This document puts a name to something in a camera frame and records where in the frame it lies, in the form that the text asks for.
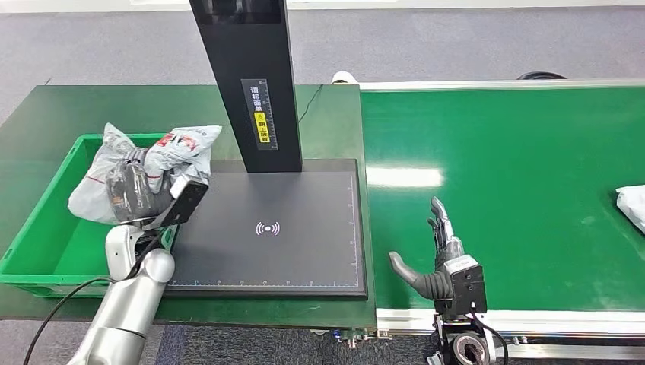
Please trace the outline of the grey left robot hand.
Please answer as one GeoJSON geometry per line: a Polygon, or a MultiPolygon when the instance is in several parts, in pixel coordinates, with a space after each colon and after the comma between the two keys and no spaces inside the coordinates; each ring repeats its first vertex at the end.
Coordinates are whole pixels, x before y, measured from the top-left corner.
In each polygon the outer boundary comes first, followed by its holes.
{"type": "Polygon", "coordinates": [[[144,169],[147,152],[147,148],[136,148],[117,161],[106,175],[110,205],[119,223],[154,218],[173,200],[168,172],[162,172],[159,192],[152,191],[144,169]]]}

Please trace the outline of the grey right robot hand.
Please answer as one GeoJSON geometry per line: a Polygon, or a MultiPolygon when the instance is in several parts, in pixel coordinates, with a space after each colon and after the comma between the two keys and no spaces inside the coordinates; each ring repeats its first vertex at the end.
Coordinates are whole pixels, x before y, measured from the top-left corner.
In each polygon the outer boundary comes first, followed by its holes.
{"type": "Polygon", "coordinates": [[[454,233],[445,206],[437,196],[431,198],[430,209],[434,217],[429,217],[427,222],[434,235],[434,271],[420,275],[394,251],[389,252],[389,261],[393,271],[423,298],[433,301],[450,300],[453,298],[453,285],[443,267],[445,262],[465,253],[461,239],[454,233]]]}

